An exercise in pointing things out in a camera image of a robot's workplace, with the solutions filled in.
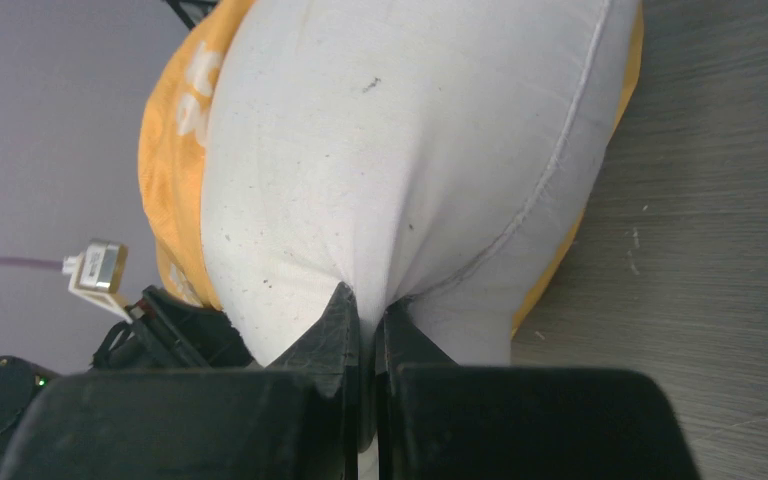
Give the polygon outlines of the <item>black tripod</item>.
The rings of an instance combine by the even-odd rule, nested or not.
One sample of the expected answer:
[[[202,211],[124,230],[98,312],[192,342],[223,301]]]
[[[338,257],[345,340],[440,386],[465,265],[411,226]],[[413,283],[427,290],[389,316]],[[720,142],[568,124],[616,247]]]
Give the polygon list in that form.
[[[216,0],[163,0],[179,20],[189,29],[194,29],[218,5]]]

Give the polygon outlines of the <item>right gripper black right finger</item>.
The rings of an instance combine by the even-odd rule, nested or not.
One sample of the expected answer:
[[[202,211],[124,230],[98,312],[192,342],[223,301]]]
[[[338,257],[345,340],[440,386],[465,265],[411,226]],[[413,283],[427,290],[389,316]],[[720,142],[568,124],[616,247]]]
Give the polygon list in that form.
[[[622,369],[455,363],[392,305],[377,332],[383,479],[696,479],[665,393]]]

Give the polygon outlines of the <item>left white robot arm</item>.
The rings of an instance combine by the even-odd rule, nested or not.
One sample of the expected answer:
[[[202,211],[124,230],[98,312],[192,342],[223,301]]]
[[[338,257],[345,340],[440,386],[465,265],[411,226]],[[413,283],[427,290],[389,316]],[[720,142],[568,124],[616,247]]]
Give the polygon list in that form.
[[[228,317],[154,286],[127,306],[90,361],[91,371],[245,367],[253,358]],[[16,356],[0,356],[0,463],[33,400],[57,373]]]

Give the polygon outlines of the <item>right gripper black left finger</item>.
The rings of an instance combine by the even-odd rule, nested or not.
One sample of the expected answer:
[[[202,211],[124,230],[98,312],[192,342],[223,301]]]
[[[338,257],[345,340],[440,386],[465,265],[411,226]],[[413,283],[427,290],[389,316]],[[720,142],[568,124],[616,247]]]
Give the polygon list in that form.
[[[263,368],[93,371],[34,400],[0,479],[355,479],[359,319],[339,284]]]

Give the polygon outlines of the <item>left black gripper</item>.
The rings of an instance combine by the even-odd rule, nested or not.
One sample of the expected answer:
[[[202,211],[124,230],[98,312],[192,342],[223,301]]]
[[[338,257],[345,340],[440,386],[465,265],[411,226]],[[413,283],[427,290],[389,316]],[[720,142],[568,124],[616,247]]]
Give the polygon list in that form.
[[[126,307],[92,355],[95,370],[247,367],[240,333],[221,311],[197,307],[150,286]]]

